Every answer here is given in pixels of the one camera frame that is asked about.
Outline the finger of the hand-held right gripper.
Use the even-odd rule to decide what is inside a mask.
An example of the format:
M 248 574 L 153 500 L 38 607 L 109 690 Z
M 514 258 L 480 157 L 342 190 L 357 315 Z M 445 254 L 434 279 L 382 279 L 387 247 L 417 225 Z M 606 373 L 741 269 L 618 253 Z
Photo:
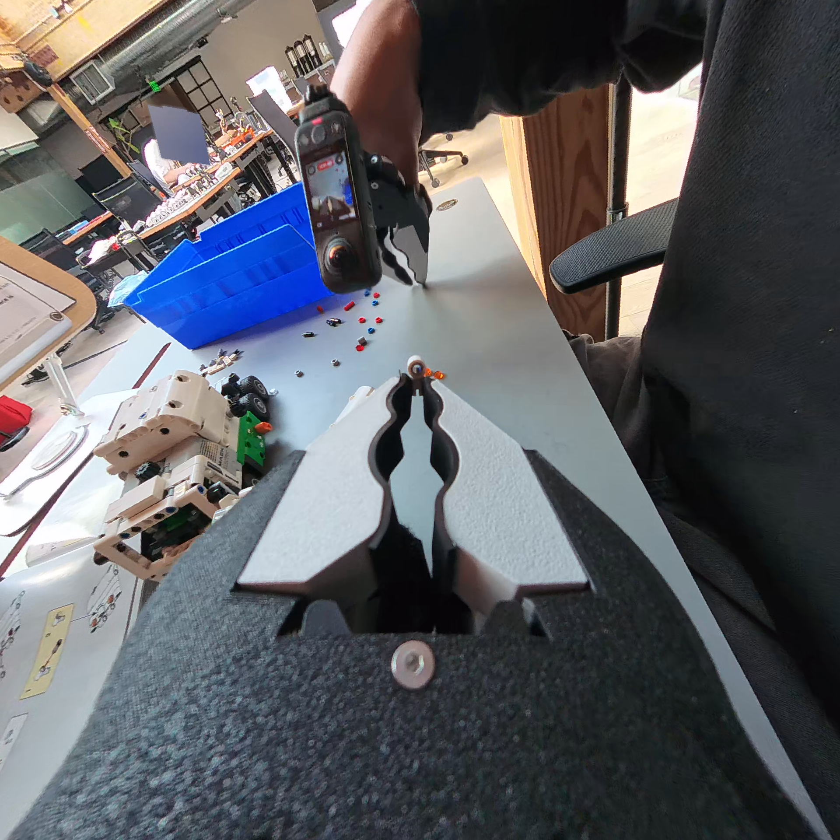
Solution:
M 426 215 L 401 217 L 394 224 L 394 278 L 426 286 L 429 222 Z
M 407 264 L 407 257 L 395 246 L 391 229 L 378 227 L 376 239 L 382 263 L 382 274 L 402 284 L 413 284 L 414 275 Z

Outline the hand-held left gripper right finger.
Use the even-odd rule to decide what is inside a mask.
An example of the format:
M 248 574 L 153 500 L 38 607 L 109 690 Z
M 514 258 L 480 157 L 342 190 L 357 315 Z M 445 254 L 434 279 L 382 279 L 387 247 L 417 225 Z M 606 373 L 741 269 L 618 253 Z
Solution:
M 424 378 L 430 464 L 441 486 L 432 537 L 434 623 L 472 634 L 503 602 L 581 592 L 590 581 L 526 450 L 435 378 Z

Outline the white lego panel with pins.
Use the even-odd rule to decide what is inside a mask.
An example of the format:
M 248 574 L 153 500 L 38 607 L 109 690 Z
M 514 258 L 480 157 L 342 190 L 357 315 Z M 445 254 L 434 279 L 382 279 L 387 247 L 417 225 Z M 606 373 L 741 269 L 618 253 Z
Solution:
M 338 425 L 345 417 L 347 417 L 351 412 L 362 406 L 373 394 L 375 393 L 375 388 L 369 385 L 363 385 L 359 387 L 349 398 L 348 402 L 345 404 L 344 408 L 340 412 L 340 414 L 336 417 L 336 419 L 330 424 L 330 427 L 335 427 Z

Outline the lego truck chassis with cab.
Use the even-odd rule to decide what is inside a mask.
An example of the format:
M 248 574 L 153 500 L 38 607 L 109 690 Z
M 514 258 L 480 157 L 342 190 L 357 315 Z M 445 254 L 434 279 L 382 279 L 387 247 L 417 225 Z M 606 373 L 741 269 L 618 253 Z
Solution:
M 127 474 L 108 507 L 94 560 L 119 565 L 139 579 L 161 582 L 219 515 L 266 473 L 269 391 L 253 376 L 231 374 L 219 387 L 238 420 L 235 444 L 199 437 Z

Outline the lego instruction booklet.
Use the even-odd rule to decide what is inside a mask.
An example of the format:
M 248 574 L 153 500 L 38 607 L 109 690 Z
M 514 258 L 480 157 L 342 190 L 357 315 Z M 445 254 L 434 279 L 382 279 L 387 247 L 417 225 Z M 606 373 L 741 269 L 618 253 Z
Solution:
M 144 583 L 79 542 L 2 579 L 2 793 L 47 782 L 84 729 Z

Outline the black office chair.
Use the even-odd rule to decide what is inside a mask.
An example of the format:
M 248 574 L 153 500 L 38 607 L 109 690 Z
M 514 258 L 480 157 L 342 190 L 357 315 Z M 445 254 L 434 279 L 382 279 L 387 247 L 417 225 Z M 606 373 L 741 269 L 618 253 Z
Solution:
M 139 223 L 146 224 L 149 216 L 164 201 L 160 189 L 137 174 L 129 175 L 94 192 L 92 197 L 130 228 Z
M 442 132 L 423 137 L 418 145 L 418 172 L 430 191 L 440 188 L 454 170 L 469 165 L 467 153 L 456 148 L 457 140 L 456 133 Z
M 97 310 L 88 329 L 104 334 L 104 326 L 115 315 L 115 311 L 108 306 L 111 291 L 109 283 L 99 275 L 90 273 L 79 263 L 75 252 L 69 246 L 64 245 L 57 236 L 45 229 L 26 239 L 21 247 L 79 279 L 93 293 L 97 301 Z

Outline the cluttered wooden workbench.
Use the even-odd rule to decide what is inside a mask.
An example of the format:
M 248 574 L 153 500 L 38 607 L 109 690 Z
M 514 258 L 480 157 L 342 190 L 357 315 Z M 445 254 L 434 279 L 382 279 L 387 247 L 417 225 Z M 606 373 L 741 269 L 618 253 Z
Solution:
M 232 213 L 231 201 L 238 194 L 240 178 L 252 181 L 261 197 L 272 195 L 277 186 L 264 164 L 267 154 L 276 157 L 289 183 L 297 180 L 291 149 L 272 129 L 256 133 L 239 147 L 232 147 L 220 161 L 176 185 L 172 197 L 165 199 L 145 221 L 132 227 L 128 242 L 153 240 L 171 228 L 189 232 L 194 224 L 205 222 L 221 211 Z

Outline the person's legs in dark trousers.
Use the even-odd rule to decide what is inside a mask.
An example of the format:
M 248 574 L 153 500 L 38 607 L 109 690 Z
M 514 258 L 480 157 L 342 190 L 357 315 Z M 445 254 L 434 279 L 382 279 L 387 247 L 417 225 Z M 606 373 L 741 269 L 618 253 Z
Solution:
M 838 710 L 812 673 L 805 628 L 759 567 L 688 502 L 658 448 L 642 340 L 566 334 L 605 414 L 833 838 L 839 831 Z

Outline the black-framed window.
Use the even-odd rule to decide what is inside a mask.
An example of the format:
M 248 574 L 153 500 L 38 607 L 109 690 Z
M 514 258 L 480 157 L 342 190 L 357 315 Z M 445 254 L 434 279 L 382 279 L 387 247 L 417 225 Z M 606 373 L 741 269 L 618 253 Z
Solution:
M 231 111 L 228 100 L 203 59 L 195 56 L 177 68 L 173 85 L 181 92 L 184 104 L 201 117 L 211 136 L 217 137 L 223 130 L 221 120 Z

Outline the green potted plant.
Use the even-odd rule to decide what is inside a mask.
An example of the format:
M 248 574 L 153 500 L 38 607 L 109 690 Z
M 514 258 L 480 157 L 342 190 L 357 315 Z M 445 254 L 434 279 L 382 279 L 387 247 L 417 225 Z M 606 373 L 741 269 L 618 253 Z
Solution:
M 108 117 L 108 128 L 126 160 L 138 161 L 141 149 L 134 135 L 142 128 L 140 122 L 130 112 L 126 112 L 119 117 Z

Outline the teal plastic bag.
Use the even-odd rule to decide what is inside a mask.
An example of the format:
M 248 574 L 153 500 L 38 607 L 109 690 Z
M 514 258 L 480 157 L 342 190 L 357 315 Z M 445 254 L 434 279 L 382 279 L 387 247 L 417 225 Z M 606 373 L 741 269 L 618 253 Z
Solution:
M 110 308 L 118 308 L 125 305 L 126 300 L 139 289 L 139 287 L 147 280 L 148 276 L 148 271 L 141 270 L 122 278 L 111 289 L 110 296 L 108 298 L 108 306 Z

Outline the clear clipboard stand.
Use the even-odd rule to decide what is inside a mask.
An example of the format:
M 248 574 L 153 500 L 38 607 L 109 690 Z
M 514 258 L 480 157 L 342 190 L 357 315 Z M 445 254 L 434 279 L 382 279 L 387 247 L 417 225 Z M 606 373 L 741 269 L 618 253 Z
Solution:
M 58 423 L 58 430 L 52 430 L 46 435 L 38 446 L 30 451 L 29 461 L 17 467 L 13 475 L 4 482 L 2 501 L 11 500 L 36 481 L 55 473 L 81 451 L 88 439 L 89 422 L 70 386 L 57 352 L 45 357 L 44 367 L 59 394 L 59 410 L 67 423 L 64 426 Z

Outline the wooden clipboard with instruction sheet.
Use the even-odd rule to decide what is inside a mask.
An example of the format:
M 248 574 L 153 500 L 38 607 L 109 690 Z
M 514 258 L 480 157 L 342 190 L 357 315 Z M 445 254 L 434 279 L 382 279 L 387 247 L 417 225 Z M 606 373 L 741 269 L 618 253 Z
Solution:
M 1 389 L 56 356 L 97 307 L 80 279 L 1 238 Z

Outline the silver ventilation duct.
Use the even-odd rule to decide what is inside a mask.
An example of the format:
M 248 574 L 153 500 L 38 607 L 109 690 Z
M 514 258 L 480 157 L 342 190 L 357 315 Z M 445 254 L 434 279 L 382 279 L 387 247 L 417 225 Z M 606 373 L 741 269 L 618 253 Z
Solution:
M 169 2 L 97 53 L 118 86 L 163 77 L 166 68 L 198 55 L 224 81 L 244 81 L 275 67 L 291 73 L 286 50 L 311 37 L 319 58 L 321 45 L 333 47 L 323 28 L 318 2 Z

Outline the wall air vent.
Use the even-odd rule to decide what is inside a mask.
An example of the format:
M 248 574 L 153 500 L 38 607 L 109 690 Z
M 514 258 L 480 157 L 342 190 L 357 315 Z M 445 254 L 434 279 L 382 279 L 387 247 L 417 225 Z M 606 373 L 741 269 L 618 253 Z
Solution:
M 90 104 L 96 105 L 116 91 L 114 76 L 100 58 L 94 58 L 70 73 L 70 81 Z

